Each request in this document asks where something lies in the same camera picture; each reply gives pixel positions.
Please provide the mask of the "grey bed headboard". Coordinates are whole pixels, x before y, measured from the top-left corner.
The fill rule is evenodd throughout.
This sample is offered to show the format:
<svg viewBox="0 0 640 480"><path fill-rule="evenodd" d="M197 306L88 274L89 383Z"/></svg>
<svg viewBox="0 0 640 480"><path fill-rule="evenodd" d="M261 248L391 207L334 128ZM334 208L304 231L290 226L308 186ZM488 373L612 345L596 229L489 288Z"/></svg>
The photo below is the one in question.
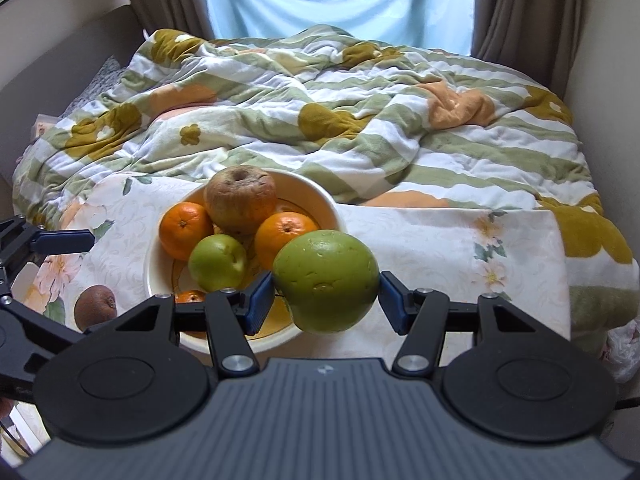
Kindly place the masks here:
<svg viewBox="0 0 640 480"><path fill-rule="evenodd" d="M1 175L11 181L39 114L60 116L103 63L127 65L143 41L131 6L85 24L27 66L1 90Z"/></svg>

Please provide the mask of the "orange in bowl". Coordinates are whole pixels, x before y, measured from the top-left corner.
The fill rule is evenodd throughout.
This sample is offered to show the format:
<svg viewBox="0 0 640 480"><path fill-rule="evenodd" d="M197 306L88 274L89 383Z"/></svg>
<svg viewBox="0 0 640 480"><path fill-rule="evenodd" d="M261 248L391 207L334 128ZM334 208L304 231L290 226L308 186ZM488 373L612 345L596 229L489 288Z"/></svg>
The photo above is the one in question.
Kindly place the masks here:
<svg viewBox="0 0 640 480"><path fill-rule="evenodd" d="M277 212L259 226L254 236L255 254L260 265L270 271L278 252L291 240L317 231L318 224L306 214Z"/></svg>

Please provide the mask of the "striped floral quilt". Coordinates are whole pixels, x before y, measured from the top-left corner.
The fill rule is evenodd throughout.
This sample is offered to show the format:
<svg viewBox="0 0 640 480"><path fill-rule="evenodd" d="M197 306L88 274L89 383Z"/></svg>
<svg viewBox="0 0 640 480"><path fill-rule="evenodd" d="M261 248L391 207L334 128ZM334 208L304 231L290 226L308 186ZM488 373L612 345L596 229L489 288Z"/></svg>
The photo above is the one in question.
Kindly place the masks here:
<svg viewBox="0 0 640 480"><path fill-rule="evenodd" d="M292 171L343 204L549 209L573 338L603 344L638 312L638 264L555 93L509 67L329 25L281 39L153 32L118 81L25 151L13 203L58 228L111 174L200 182L239 165Z"/></svg>

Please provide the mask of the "large orange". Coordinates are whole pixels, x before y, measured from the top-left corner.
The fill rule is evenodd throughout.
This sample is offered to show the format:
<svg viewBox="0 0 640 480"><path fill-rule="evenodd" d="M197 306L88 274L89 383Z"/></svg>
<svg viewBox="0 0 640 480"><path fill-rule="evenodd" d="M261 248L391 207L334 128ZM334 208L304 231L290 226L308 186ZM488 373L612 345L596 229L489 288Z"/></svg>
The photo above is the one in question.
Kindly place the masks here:
<svg viewBox="0 0 640 480"><path fill-rule="evenodd" d="M169 208L158 227L158 238L164 251L179 261L188 260L194 247L213 234L214 225L206 209L192 202L181 202Z"/></svg>

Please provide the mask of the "small green apple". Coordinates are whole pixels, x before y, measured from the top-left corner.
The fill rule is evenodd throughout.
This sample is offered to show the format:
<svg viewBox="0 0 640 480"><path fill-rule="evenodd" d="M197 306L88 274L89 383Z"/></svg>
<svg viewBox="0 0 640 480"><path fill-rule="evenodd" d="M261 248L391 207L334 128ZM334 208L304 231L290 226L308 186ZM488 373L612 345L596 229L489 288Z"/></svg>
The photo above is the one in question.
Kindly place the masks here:
<svg viewBox="0 0 640 480"><path fill-rule="evenodd" d="M238 289L244 280L246 267L245 248L227 234L204 237L188 260L191 278L206 292Z"/></svg>

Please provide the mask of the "right brown curtain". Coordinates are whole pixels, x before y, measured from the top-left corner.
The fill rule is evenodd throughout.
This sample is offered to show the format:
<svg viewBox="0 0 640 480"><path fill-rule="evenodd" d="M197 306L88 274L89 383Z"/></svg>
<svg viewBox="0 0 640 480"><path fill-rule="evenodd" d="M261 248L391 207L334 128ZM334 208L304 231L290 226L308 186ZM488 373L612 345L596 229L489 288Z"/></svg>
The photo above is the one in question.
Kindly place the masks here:
<svg viewBox="0 0 640 480"><path fill-rule="evenodd" d="M471 54L564 96L581 24L582 0L475 0Z"/></svg>

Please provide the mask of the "white plastic bag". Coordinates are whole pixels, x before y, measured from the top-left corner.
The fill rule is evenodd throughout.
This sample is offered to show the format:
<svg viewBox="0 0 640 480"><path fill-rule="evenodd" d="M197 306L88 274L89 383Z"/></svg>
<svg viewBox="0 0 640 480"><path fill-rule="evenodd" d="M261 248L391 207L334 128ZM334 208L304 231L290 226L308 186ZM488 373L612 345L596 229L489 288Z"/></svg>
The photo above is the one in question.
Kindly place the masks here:
<svg viewBox="0 0 640 480"><path fill-rule="evenodd" d="M618 384L626 384L639 370L639 319L608 332L601 361Z"/></svg>

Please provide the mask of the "brown kiwi with sticker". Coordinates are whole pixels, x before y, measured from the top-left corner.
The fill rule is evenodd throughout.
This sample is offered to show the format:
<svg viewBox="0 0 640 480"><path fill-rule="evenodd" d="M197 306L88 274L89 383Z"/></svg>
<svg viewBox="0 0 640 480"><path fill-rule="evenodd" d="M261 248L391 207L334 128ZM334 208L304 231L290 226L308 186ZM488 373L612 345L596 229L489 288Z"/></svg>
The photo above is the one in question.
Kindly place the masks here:
<svg viewBox="0 0 640 480"><path fill-rule="evenodd" d="M93 285L85 289L76 300L74 320L82 332L90 326L111 321L116 316L114 292L104 285Z"/></svg>

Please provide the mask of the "cream ceramic fruit bowl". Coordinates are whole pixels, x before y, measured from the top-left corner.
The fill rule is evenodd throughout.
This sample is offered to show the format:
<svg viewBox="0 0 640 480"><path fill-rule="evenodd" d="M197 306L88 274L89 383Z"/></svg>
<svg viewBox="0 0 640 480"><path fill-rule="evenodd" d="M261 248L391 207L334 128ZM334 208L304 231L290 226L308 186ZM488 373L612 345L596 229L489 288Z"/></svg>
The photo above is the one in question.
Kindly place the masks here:
<svg viewBox="0 0 640 480"><path fill-rule="evenodd" d="M311 218L324 230L344 231L345 223L330 194L317 183L283 170L271 169L269 173L276 182L280 210L295 210ZM197 289L186 263L171 258L154 237L146 253L143 267L143 284L148 295L179 295L186 290ZM287 344L300 335L300 330L291 321L288 309L280 297L272 304L260 332L248 338L255 353L270 351Z"/></svg>

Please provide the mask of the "grey patterned pillow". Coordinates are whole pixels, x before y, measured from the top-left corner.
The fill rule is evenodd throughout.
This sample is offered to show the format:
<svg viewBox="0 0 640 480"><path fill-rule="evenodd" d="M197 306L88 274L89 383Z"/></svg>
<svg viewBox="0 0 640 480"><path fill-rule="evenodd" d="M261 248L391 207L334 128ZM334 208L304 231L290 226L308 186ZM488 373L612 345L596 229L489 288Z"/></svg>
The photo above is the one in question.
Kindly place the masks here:
<svg viewBox="0 0 640 480"><path fill-rule="evenodd" d="M87 103L94 101L102 93L114 87L119 82L124 70L117 58L110 56L92 77L88 86L67 105L62 117L70 116L76 108L83 107Z"/></svg>

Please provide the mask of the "wrinkled yellow apple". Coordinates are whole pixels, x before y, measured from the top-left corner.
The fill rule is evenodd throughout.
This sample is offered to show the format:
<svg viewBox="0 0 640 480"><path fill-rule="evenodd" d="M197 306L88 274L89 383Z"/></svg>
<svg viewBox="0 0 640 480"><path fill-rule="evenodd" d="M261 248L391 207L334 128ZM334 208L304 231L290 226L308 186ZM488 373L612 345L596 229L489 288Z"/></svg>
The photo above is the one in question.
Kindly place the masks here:
<svg viewBox="0 0 640 480"><path fill-rule="evenodd" d="M218 171L204 186L209 218L230 233L252 234L276 210L273 177L254 166L233 166Z"/></svg>

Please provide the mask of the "mandarin orange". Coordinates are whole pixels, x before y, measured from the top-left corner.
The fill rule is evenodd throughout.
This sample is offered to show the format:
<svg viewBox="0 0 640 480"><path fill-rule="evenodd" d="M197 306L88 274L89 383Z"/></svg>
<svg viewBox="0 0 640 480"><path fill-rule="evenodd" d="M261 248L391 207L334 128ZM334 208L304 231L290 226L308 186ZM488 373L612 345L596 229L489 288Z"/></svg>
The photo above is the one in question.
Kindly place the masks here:
<svg viewBox="0 0 640 480"><path fill-rule="evenodd" d="M197 289L186 290L185 292L180 292L180 294L176 296L176 303L190 304L191 302L202 302L205 299L205 297L206 297L206 293L202 292L201 290L197 290ZM186 334L198 339L206 338L205 332L186 332Z"/></svg>

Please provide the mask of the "large green apple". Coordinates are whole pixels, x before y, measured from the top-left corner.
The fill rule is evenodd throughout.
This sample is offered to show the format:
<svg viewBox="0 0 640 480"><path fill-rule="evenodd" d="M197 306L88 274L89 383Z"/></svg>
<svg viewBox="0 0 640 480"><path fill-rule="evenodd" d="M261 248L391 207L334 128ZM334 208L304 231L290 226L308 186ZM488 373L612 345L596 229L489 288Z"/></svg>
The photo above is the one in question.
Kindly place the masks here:
<svg viewBox="0 0 640 480"><path fill-rule="evenodd" d="M380 270L358 238L319 230L288 242L274 259L272 277L300 330L334 334L367 315L378 296Z"/></svg>

